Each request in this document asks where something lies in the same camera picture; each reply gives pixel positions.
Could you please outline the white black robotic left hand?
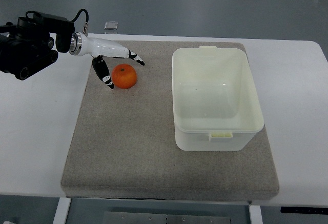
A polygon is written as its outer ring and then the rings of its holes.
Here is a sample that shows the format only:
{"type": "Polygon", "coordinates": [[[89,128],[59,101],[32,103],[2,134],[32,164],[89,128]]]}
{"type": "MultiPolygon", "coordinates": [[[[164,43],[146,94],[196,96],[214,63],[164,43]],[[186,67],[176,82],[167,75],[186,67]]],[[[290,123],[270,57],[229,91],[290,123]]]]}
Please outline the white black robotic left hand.
{"type": "Polygon", "coordinates": [[[134,52],[121,44],[94,37],[87,37],[80,32],[75,32],[72,35],[71,45],[69,53],[74,56],[91,55],[92,66],[98,76],[98,78],[105,83],[109,88],[114,89],[114,84],[110,75],[107,64],[103,57],[113,58],[129,58],[142,66],[145,64],[144,61],[134,52]]]}

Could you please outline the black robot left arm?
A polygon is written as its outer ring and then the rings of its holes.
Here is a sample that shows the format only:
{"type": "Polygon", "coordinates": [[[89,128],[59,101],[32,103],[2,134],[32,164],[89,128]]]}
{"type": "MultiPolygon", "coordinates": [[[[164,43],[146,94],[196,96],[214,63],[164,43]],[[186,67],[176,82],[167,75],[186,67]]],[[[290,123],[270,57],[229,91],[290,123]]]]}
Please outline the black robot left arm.
{"type": "Polygon", "coordinates": [[[37,11],[1,25],[1,71],[26,80],[70,49],[74,21],[37,11]]]}

